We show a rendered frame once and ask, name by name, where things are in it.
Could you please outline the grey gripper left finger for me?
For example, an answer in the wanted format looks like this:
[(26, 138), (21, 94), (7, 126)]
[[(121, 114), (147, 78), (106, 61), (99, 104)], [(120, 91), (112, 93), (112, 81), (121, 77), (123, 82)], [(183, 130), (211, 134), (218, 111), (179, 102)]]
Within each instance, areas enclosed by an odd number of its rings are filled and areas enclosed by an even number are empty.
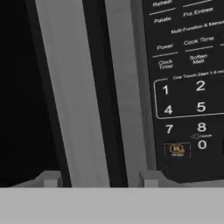
[(17, 188), (26, 188), (26, 187), (57, 188), (62, 186), (63, 186), (63, 182), (62, 182), (61, 173), (59, 171), (43, 171), (35, 179), (16, 185)]

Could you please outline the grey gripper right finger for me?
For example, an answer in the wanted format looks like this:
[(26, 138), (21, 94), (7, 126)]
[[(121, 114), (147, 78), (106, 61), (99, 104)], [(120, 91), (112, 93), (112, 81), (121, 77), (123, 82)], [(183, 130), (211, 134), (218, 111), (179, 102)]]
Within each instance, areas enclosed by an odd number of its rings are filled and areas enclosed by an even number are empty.
[(138, 186), (144, 188), (185, 187), (183, 184), (169, 180), (161, 171), (140, 171)]

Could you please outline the black and grey microwave oven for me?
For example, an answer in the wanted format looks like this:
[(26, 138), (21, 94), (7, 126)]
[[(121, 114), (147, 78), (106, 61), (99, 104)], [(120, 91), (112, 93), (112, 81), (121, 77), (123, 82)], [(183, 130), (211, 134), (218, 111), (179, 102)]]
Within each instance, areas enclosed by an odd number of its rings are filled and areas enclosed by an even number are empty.
[(128, 184), (224, 187), (224, 0), (105, 0)]

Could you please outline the black microwave door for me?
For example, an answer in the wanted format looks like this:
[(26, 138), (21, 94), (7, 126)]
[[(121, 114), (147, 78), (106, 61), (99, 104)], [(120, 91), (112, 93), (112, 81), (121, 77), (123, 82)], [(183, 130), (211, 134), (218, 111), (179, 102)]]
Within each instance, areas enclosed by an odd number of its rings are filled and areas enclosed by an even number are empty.
[[(104, 0), (81, 0), (108, 167), (128, 184)], [(0, 186), (59, 171), (72, 186), (35, 0), (0, 0)]]

